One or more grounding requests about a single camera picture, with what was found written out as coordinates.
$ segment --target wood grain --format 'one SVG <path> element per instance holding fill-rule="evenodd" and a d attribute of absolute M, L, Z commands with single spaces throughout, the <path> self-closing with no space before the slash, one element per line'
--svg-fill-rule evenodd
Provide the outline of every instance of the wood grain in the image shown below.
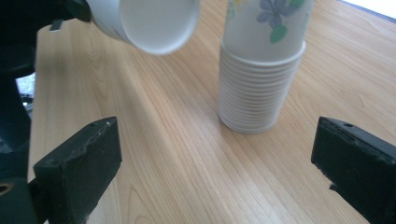
<path fill-rule="evenodd" d="M 316 1 L 276 126 L 248 135 L 218 117 L 227 2 L 202 0 L 191 40 L 166 56 L 80 21 L 41 30 L 30 163 L 117 116 L 123 162 L 89 223 L 366 223 L 310 155 L 319 116 L 396 145 L 396 24 Z"/>

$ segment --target blue flower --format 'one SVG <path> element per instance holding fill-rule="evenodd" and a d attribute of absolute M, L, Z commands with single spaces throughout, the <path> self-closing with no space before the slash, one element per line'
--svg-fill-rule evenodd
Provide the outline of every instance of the blue flower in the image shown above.
<path fill-rule="evenodd" d="M 291 16 L 297 6 L 291 6 L 288 0 L 261 0 L 262 13 L 257 17 L 258 22 L 268 22 L 275 29 L 282 25 L 282 17 Z"/>

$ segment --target stacked cup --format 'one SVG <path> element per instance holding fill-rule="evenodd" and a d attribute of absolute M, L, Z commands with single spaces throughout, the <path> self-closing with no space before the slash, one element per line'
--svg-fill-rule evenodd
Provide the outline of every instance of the stacked cup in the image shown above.
<path fill-rule="evenodd" d="M 240 133 L 277 120 L 305 50 L 312 0 L 230 0 L 219 56 L 219 117 Z"/>

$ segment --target white paper cup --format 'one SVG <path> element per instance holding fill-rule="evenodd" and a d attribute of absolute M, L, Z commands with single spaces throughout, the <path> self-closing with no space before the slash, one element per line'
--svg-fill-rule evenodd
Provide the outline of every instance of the white paper cup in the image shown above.
<path fill-rule="evenodd" d="M 223 41 L 231 54 L 255 62 L 295 55 L 304 40 L 313 0 L 230 0 Z"/>
<path fill-rule="evenodd" d="M 87 0 L 92 20 L 105 34 L 151 54 L 183 46 L 193 33 L 199 0 Z"/>
<path fill-rule="evenodd" d="M 276 123 L 304 53 L 305 44 L 301 46 L 292 60 L 253 62 L 254 72 L 249 72 L 248 61 L 238 63 L 221 46 L 219 117 L 225 125 L 240 133 L 262 133 Z"/>

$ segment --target table surface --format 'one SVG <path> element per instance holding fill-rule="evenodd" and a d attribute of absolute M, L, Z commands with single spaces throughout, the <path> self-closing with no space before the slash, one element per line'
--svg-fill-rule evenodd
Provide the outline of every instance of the table surface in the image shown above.
<path fill-rule="evenodd" d="M 316 1 L 276 125 L 241 134 L 218 117 L 227 4 L 202 0 L 190 41 L 166 56 L 92 23 L 41 30 L 30 163 L 86 124 L 117 116 L 123 162 L 90 223 L 366 223 L 310 156 L 320 116 L 396 145 L 396 24 Z"/>

